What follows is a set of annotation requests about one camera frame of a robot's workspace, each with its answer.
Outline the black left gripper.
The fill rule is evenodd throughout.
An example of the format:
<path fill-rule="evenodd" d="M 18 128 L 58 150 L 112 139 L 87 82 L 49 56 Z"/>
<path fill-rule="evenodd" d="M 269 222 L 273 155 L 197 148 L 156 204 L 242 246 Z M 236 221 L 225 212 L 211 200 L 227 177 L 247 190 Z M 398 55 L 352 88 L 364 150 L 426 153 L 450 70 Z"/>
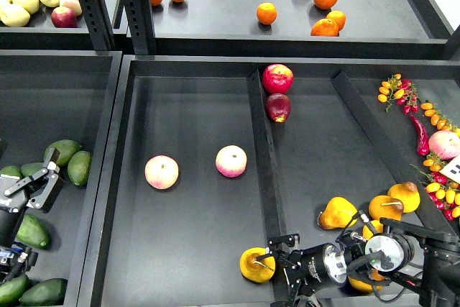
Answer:
<path fill-rule="evenodd" d="M 50 149 L 42 174 L 21 180 L 1 174 L 1 246 L 14 242 L 26 208 L 48 213 L 54 205 L 65 184 L 56 164 L 59 154 L 57 149 Z"/>

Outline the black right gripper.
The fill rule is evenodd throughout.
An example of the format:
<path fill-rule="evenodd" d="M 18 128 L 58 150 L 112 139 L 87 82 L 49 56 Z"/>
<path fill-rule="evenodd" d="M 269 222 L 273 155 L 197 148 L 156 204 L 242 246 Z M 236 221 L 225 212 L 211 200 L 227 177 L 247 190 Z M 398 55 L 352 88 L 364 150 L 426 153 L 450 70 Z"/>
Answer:
<path fill-rule="evenodd" d="M 341 287 L 345 283 L 344 252 L 334 244 L 322 244 L 298 249 L 297 233 L 269 237 L 266 255 L 278 265 L 273 281 L 273 306 L 298 306 L 298 295 L 313 295 L 317 291 Z"/>

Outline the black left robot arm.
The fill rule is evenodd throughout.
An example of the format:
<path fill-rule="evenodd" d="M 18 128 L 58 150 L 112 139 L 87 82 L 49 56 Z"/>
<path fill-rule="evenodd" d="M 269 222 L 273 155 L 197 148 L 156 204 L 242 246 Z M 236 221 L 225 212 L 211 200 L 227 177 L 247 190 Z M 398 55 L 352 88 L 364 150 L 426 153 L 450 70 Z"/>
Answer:
<path fill-rule="evenodd" d="M 57 149 L 50 149 L 42 167 L 22 179 L 1 175 L 1 283 L 18 277 L 35 263 L 37 254 L 16 242 L 17 233 L 27 209 L 49 212 L 62 190 L 59 155 Z"/>

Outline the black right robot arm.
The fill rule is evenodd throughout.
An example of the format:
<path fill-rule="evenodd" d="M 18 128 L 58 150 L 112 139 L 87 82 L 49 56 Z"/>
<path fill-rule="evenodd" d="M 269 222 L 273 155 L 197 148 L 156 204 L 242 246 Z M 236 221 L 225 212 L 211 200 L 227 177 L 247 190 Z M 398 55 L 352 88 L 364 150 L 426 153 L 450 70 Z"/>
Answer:
<path fill-rule="evenodd" d="M 459 237 L 403 221 L 382 218 L 378 232 L 367 215 L 358 211 L 372 235 L 369 239 L 343 229 L 335 243 L 298 249 L 299 235 L 268 240 L 261 262 L 275 259 L 284 272 L 289 296 L 276 306 L 296 306 L 301 296 L 313 297 L 348 279 L 372 288 L 396 283 L 418 295 L 421 306 L 459 305 Z"/>

